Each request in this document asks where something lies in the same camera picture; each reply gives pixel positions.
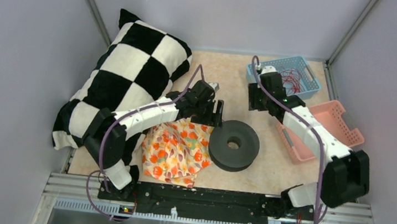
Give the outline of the black white checkered pillow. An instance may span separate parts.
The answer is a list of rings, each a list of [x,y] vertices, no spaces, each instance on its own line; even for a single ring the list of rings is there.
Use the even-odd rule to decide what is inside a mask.
[[[120,10],[118,27],[82,88],[59,110],[52,130],[55,150],[82,147],[99,110],[123,111],[151,103],[188,72],[192,50],[185,41],[125,9]]]

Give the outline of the dark grey cable spool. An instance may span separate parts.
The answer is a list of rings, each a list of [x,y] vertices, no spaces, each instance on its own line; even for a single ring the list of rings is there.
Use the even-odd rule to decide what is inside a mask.
[[[245,170],[254,162],[259,150],[258,135],[245,122],[224,121],[210,134],[209,156],[215,165],[225,171]]]

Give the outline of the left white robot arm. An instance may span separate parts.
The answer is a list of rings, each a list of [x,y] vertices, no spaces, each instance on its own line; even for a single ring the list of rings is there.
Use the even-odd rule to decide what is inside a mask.
[[[126,141],[132,136],[162,123],[191,118],[193,123],[220,127],[222,100],[215,100],[219,90],[216,82],[197,81],[183,91],[171,91],[157,101],[127,111],[99,111],[84,133],[83,144],[98,164],[101,173],[111,182],[111,191],[119,200],[133,193],[133,179],[122,157]]]

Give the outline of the floral orange cloth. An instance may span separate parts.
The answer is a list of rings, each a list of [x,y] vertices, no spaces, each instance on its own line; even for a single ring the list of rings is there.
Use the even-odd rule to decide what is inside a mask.
[[[213,127],[190,119],[150,128],[142,142],[142,172],[165,183],[192,188],[211,163],[208,144]]]

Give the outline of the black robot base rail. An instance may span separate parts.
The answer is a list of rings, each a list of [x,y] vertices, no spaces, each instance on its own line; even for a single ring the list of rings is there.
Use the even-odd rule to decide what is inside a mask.
[[[125,201],[136,205],[136,212],[168,215],[176,209],[179,217],[240,224],[268,224],[289,218],[313,219],[313,207],[287,207],[278,196],[252,192],[226,191],[158,184],[139,181],[116,189],[111,183],[101,184],[98,198]]]

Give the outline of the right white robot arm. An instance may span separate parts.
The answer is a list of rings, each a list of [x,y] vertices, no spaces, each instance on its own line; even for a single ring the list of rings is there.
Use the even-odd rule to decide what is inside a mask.
[[[366,195],[370,190],[369,156],[354,151],[336,139],[316,120],[297,95],[288,96],[277,72],[252,69],[256,80],[257,110],[268,111],[299,137],[319,160],[318,180],[282,192],[279,210],[294,217],[301,207],[319,205],[335,208]]]

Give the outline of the pink plastic basket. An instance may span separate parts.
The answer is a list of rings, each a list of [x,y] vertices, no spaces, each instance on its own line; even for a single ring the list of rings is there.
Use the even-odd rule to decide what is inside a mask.
[[[349,113],[339,101],[324,102],[311,106],[309,110],[315,119],[341,143],[353,148],[365,142],[364,136],[352,123]],[[313,152],[292,130],[281,123],[277,124],[276,128],[292,163],[301,164],[315,159]]]

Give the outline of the blue plastic basket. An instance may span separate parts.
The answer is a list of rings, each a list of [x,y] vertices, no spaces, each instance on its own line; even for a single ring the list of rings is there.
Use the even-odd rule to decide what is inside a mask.
[[[312,68],[302,56],[260,61],[258,66],[274,66],[281,75],[287,95],[298,95],[302,100],[311,98],[321,89]]]

